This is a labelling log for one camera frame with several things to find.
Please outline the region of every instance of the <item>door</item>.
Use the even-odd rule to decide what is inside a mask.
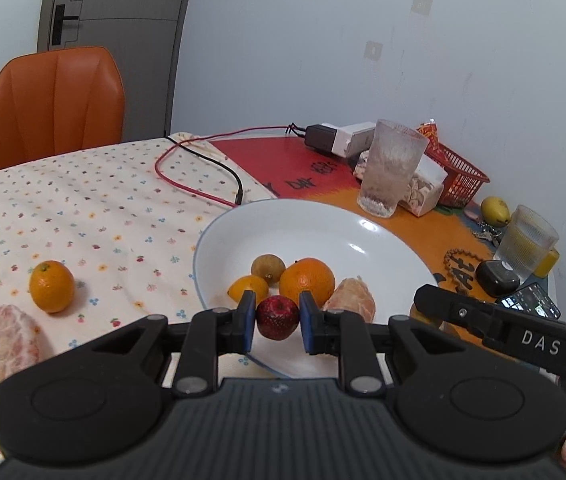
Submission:
[[[169,131],[187,0],[43,0],[38,50],[104,46],[125,88],[123,141]]]

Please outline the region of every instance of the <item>black door handle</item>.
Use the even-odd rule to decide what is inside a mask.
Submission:
[[[61,44],[61,34],[63,33],[63,22],[66,20],[79,20],[80,16],[65,16],[65,4],[59,4],[54,10],[52,20],[52,45]]]

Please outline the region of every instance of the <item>drinking glass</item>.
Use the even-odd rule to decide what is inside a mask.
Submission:
[[[494,253],[494,259],[509,264],[523,283],[557,240],[559,235],[541,215],[529,207],[519,205]]]
[[[406,126],[380,119],[369,149],[357,202],[381,218],[394,214],[428,146],[428,139]]]

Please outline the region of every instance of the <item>door frame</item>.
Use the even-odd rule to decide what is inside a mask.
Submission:
[[[49,37],[52,31],[52,17],[54,15],[54,1],[41,1],[41,14],[38,19],[38,38],[36,41],[36,51],[46,52],[49,50]],[[172,128],[172,108],[174,105],[174,87],[176,84],[176,68],[179,62],[179,50],[181,49],[181,38],[185,25],[185,13],[188,10],[189,0],[181,0],[179,16],[176,21],[176,34],[174,34],[174,44],[172,46],[172,63],[170,64],[170,74],[167,87],[167,101],[165,105],[165,124],[163,131],[169,135]]]

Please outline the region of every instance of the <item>basket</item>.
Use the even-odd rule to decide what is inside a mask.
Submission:
[[[444,144],[439,142],[439,146],[448,156],[448,160],[444,160],[439,153],[430,150],[429,147],[425,150],[426,155],[438,162],[448,174],[443,181],[443,193],[439,198],[439,204],[448,207],[465,207],[479,191],[481,184],[490,182],[490,179],[483,171]]]

